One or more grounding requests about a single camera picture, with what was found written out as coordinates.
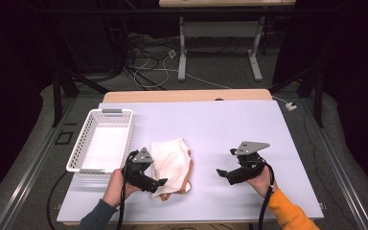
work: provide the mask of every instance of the dark green sleeve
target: dark green sleeve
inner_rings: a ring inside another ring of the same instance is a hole
[[[112,215],[118,212],[117,209],[111,207],[105,201],[100,199],[97,206],[83,218],[77,229],[100,230],[105,229]]]

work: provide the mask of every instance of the hand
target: hand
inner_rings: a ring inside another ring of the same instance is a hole
[[[253,179],[246,180],[248,184],[250,184],[256,192],[265,198],[265,194],[267,193],[267,189],[270,186],[270,172],[268,170],[268,166],[264,166],[262,173],[256,176]],[[277,182],[274,180],[273,193],[278,189]]]
[[[103,201],[110,206],[116,208],[121,203],[121,190],[124,186],[124,176],[121,170],[115,170],[110,176],[109,183],[106,187]],[[126,184],[126,199],[134,192],[140,190],[139,188],[127,183]]]

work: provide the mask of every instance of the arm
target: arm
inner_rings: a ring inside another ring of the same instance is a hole
[[[267,188],[270,184],[269,178],[270,175],[268,167],[265,166],[264,170],[259,176],[247,180],[247,183],[249,183],[260,196],[265,197],[265,193],[267,192]],[[274,181],[273,195],[270,197],[267,207],[274,214],[274,216],[276,216],[280,227],[284,230],[318,229],[315,223],[307,218],[306,214],[300,207],[292,204],[288,200],[288,198],[278,188],[276,181]]]
[[[120,170],[116,170],[112,173],[109,179],[109,184],[106,187],[106,191],[103,198],[100,199],[97,206],[86,215],[80,222],[77,229],[105,229],[109,223],[112,215],[118,210],[116,207],[121,202],[121,190],[124,185],[124,177]],[[139,190],[130,184],[126,184],[126,198],[128,198],[133,192]]]

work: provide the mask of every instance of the white tabletop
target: white tabletop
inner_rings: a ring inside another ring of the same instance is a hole
[[[160,0],[162,8],[268,7],[294,5],[295,0]]]
[[[131,150],[151,142],[184,138],[192,149],[193,185],[168,201],[136,192],[126,201],[124,222],[254,221],[263,199],[246,183],[229,185],[216,169],[232,171],[238,159],[229,150],[241,141],[269,143],[259,151],[274,169],[282,191],[311,219],[323,218],[318,200],[275,101],[239,100],[190,103],[101,103],[100,108],[128,108],[135,124]],[[107,178],[74,176],[57,221],[78,222],[103,196]],[[118,213],[112,217],[117,221]],[[274,219],[266,211],[265,219]]]

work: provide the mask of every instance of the sleeve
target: sleeve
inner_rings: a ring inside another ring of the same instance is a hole
[[[98,230],[105,229],[109,223],[112,215],[118,212],[117,209],[113,208],[105,201],[100,199],[97,206],[87,214],[80,222],[77,227],[78,230]]]
[[[312,220],[307,218],[299,206],[292,204],[288,200],[280,189],[276,190],[270,197],[267,207],[276,216],[283,230],[319,229]]]

